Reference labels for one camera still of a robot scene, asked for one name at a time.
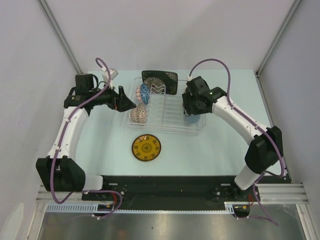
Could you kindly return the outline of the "brown patterned bowl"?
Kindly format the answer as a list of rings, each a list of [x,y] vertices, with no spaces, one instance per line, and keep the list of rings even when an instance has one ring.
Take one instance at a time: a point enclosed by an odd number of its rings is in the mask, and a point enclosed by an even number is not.
[[[144,103],[140,103],[130,111],[130,120],[136,124],[145,124],[147,120],[147,109]]]

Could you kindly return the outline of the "light blue plastic cup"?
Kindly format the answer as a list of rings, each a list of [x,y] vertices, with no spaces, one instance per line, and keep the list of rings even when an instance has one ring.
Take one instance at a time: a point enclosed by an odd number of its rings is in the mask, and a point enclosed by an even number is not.
[[[201,115],[184,115],[184,121],[187,124],[197,124],[200,121]]]

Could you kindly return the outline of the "blue patterned bowl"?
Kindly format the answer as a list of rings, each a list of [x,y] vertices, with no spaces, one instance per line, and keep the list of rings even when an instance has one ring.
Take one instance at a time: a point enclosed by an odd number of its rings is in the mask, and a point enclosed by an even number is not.
[[[136,88],[135,97],[136,97],[137,101],[139,101],[140,103],[143,103],[145,105],[149,104],[150,90],[145,83],[142,83],[141,85],[139,85]]]

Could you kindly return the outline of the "white wire dish rack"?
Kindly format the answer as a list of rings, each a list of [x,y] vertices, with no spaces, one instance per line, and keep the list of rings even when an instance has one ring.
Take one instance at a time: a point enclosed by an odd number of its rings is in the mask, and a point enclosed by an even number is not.
[[[201,115],[196,124],[184,121],[182,94],[187,87],[186,83],[186,80],[178,80],[176,95],[150,92],[145,124],[131,122],[130,111],[127,111],[125,121],[128,126],[135,130],[198,135],[206,126],[206,116]]]

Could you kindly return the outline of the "black floral square plate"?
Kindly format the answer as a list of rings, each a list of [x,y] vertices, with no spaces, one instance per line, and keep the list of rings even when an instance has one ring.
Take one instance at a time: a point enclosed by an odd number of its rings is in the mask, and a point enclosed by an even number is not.
[[[164,70],[143,70],[142,82],[147,85],[150,92],[176,95],[178,90],[178,74]]]

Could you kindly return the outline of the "yellow round saucer plate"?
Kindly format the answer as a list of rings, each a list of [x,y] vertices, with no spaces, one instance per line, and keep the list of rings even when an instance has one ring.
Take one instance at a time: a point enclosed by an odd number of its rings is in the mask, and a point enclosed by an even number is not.
[[[132,143],[131,152],[133,156],[142,162],[156,159],[162,150],[160,140],[152,134],[142,134]]]

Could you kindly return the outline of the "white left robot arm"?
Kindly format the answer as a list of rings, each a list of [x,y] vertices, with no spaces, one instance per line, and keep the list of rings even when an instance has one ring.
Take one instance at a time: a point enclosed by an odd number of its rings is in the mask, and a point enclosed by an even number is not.
[[[126,112],[134,109],[124,88],[118,91],[112,86],[118,75],[115,69],[102,75],[105,86],[100,89],[98,77],[92,73],[77,74],[75,86],[64,100],[63,119],[56,140],[46,157],[35,164],[45,189],[55,192],[93,191],[100,200],[110,196],[111,188],[103,183],[101,175],[90,175],[76,162],[76,151],[82,130],[91,111],[96,106],[108,106],[111,110]]]

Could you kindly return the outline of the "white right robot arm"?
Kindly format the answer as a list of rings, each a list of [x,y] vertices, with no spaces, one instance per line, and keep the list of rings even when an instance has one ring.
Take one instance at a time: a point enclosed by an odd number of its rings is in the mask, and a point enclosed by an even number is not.
[[[235,185],[230,188],[235,200],[242,201],[247,197],[248,188],[257,183],[275,163],[280,163],[280,176],[285,174],[282,131],[277,126],[260,124],[247,115],[231,100],[229,91],[220,87],[211,89],[202,77],[189,76],[182,99],[186,115],[213,113],[227,122],[248,144],[245,165],[235,177]]]

